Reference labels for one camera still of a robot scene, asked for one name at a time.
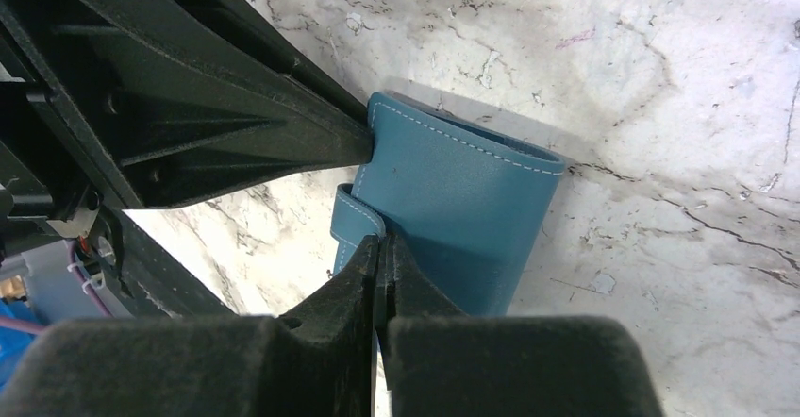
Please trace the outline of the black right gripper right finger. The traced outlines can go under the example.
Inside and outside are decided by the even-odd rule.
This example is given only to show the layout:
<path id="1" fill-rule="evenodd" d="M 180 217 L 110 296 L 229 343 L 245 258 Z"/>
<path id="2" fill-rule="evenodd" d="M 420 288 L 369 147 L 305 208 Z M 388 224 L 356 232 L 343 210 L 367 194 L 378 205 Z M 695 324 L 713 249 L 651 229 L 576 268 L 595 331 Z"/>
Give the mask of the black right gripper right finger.
<path id="1" fill-rule="evenodd" d="M 659 416 L 642 352 L 600 316 L 475 317 L 380 244 L 378 329 L 396 416 Z"/>

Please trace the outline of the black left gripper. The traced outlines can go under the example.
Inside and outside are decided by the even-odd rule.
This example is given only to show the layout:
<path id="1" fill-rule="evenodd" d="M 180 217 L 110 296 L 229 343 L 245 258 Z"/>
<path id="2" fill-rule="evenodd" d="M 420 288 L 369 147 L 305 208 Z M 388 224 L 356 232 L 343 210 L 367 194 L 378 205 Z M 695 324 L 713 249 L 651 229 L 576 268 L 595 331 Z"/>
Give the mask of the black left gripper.
<path id="1" fill-rule="evenodd" d="M 373 152 L 175 0 L 1 0 L 1 62 L 1 272 L 43 321 L 224 313 L 128 212 Z"/>

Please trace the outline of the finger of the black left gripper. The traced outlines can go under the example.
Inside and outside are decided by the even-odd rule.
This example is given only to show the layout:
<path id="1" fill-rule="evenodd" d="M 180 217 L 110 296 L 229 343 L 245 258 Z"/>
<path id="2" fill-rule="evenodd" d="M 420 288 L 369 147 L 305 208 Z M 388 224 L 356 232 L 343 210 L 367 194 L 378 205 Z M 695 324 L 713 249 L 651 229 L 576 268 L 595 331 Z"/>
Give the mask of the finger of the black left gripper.
<path id="1" fill-rule="evenodd" d="M 218 36 L 308 95 L 367 125 L 367 108 L 285 39 L 246 0 L 175 0 Z"/>

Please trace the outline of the blue leather card holder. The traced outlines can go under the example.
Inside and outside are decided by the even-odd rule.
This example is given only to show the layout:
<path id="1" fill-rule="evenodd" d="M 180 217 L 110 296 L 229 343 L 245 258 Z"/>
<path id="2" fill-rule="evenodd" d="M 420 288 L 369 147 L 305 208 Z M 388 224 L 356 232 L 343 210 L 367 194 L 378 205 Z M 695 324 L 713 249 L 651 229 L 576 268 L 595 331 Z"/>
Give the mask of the blue leather card holder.
<path id="1" fill-rule="evenodd" d="M 336 190 L 341 270 L 367 235 L 398 233 L 466 313 L 506 314 L 565 171 L 555 153 L 397 93 L 368 103 L 371 160 Z"/>

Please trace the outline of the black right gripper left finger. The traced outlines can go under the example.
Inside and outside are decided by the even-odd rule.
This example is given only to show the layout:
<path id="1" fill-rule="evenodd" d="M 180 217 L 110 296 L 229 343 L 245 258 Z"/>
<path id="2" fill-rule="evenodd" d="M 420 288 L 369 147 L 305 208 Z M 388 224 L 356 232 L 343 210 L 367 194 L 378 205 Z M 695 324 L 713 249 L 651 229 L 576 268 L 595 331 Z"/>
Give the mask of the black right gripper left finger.
<path id="1" fill-rule="evenodd" d="M 274 316 L 54 325 L 1 394 L 5 416 L 370 416 L 379 239 Z"/>

